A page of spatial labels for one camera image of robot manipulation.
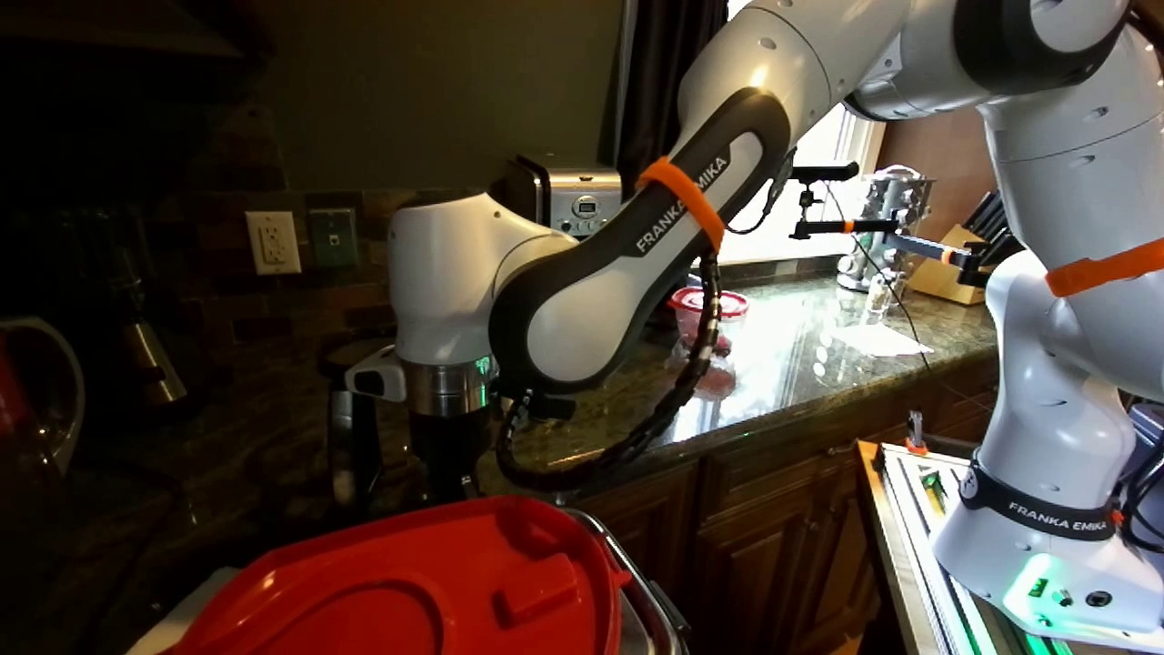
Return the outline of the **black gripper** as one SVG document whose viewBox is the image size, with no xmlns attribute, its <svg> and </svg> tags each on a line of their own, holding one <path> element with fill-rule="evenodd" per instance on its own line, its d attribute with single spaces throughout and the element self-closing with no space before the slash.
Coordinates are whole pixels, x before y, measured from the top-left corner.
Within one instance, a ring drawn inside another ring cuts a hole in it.
<svg viewBox="0 0 1164 655">
<path fill-rule="evenodd" d="M 427 467 L 432 504 L 459 504 L 478 484 L 478 463 L 492 444 L 487 414 L 413 414 L 408 424 L 410 454 Z"/>
</svg>

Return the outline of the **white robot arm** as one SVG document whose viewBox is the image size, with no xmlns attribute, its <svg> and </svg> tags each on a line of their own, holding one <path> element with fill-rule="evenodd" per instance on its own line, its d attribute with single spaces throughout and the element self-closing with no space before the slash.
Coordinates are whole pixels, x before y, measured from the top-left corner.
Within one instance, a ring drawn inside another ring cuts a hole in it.
<svg viewBox="0 0 1164 655">
<path fill-rule="evenodd" d="M 1164 102 L 1128 0 L 748 0 L 684 73 L 676 145 L 592 237 L 487 194 L 394 218 L 404 370 L 599 383 L 832 105 L 970 105 L 1018 237 L 986 283 L 999 397 L 937 530 L 941 571 L 1029 632 L 1152 653 L 1164 580 L 1114 523 L 1125 399 L 1164 395 Z"/>
</svg>

